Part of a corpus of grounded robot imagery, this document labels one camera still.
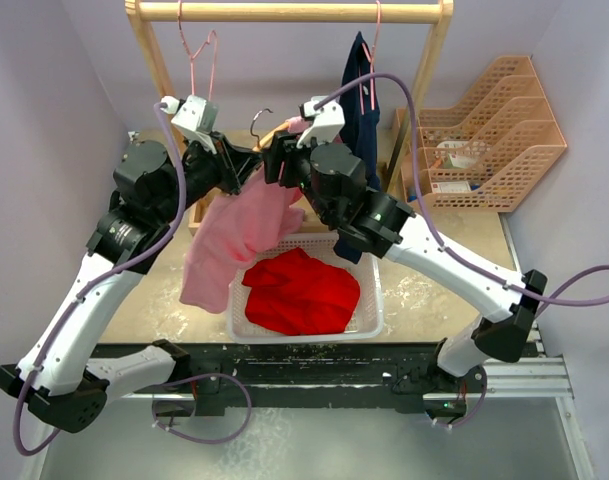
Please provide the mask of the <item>pink t shirt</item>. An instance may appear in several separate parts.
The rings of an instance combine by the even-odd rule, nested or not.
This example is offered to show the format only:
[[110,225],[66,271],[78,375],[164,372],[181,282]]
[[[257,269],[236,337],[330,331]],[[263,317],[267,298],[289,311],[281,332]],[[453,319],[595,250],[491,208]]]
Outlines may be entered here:
[[237,272],[299,230],[304,210],[295,203],[301,197],[296,188],[266,183],[263,171],[252,174],[240,194],[215,197],[185,256],[179,301],[223,312]]

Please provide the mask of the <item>navy blue t shirt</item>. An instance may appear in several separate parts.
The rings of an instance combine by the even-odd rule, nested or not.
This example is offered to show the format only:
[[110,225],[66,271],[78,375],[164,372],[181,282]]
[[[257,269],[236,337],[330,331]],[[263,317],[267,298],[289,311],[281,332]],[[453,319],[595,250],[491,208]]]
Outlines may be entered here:
[[[372,55],[361,32],[356,34],[342,75],[342,85],[370,73]],[[339,137],[351,152],[365,163],[368,186],[381,189],[377,174],[377,125],[380,119],[379,103],[374,80],[344,92],[338,103],[344,113],[345,125]]]

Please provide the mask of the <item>red t shirt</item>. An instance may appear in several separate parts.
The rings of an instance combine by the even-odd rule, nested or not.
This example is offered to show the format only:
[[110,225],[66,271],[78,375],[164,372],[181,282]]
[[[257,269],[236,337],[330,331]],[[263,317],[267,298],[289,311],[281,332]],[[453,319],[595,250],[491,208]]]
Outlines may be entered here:
[[361,296],[346,270],[295,248],[248,269],[245,316],[253,324],[286,336],[341,334]]

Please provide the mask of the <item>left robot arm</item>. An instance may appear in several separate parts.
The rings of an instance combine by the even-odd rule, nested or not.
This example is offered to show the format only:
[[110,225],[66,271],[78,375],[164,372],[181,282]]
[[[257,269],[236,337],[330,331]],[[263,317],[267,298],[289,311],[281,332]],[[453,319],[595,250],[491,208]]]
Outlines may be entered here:
[[150,386],[186,387],[190,356],[167,340],[119,358],[95,347],[115,312],[173,238],[184,212],[214,189],[237,193],[259,153],[214,136],[215,150],[192,142],[178,164],[157,141],[130,144],[113,172],[109,209],[87,242],[71,289],[47,330],[16,364],[0,366],[0,389],[15,398],[13,426],[29,411],[77,433],[111,401]]

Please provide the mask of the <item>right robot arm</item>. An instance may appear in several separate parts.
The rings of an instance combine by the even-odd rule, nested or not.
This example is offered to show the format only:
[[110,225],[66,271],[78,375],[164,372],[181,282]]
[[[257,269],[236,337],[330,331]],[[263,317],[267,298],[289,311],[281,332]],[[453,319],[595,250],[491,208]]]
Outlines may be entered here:
[[477,310],[474,322],[439,346],[428,369],[436,389],[453,390],[489,359],[521,358],[538,306],[531,296],[543,291],[543,274],[511,271],[448,238],[437,240],[424,216],[368,186],[363,164],[343,144],[302,146],[297,135],[280,132],[262,160],[267,182],[298,189],[350,247],[415,270]]

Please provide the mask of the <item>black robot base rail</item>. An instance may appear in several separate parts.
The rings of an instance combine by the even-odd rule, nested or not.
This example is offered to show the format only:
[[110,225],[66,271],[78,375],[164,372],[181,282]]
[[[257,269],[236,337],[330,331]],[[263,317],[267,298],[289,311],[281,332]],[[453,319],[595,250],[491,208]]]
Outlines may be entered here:
[[436,343],[245,345],[180,343],[170,379],[147,376],[117,396],[196,400],[200,415],[229,407],[463,412],[461,393],[480,393],[480,367],[457,378],[437,368]]

